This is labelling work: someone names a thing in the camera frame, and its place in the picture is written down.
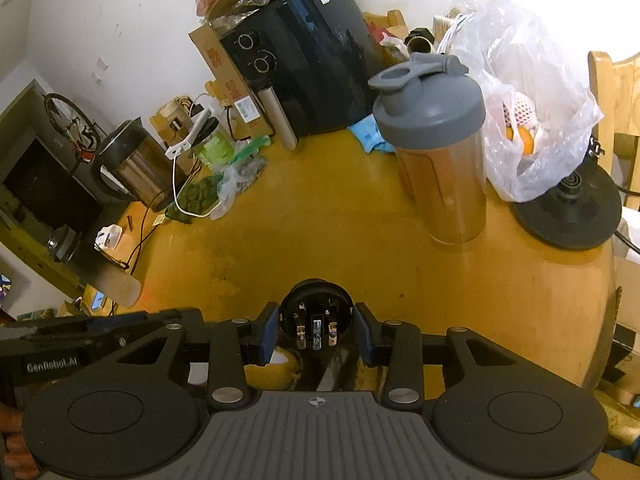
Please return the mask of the person's left hand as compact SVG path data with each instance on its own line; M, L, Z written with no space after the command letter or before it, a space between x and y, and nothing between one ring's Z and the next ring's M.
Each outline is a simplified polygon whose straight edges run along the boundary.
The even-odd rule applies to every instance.
M1 433L6 437L4 463L17 479L37 479L40 471L26 445L22 420L22 412L1 405Z

